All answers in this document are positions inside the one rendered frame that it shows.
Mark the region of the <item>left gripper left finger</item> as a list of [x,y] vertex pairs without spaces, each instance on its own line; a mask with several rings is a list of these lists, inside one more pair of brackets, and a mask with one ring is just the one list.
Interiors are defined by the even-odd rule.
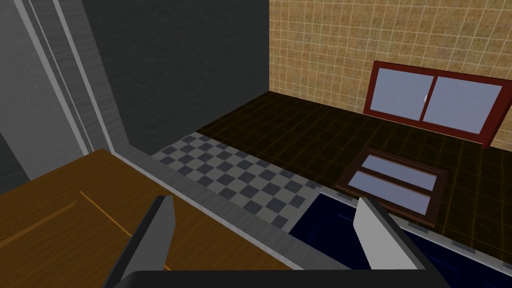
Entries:
[[171,195],[158,195],[106,278],[106,288],[148,288],[164,273],[176,226]]

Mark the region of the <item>red framed window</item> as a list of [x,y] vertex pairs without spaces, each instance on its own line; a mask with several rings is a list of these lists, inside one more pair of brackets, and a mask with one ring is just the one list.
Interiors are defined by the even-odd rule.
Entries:
[[365,115],[487,148],[512,106],[512,80],[375,61]]

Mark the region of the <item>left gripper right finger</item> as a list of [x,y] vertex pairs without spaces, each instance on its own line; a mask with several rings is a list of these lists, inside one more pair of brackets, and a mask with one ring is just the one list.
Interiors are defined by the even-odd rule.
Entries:
[[360,197],[353,228],[372,270],[425,270],[425,257],[373,199]]

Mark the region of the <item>dark brown framed window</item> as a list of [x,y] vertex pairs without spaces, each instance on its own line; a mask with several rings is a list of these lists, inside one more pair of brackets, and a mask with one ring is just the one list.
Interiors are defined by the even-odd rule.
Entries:
[[446,170],[364,147],[335,186],[433,228],[448,176]]

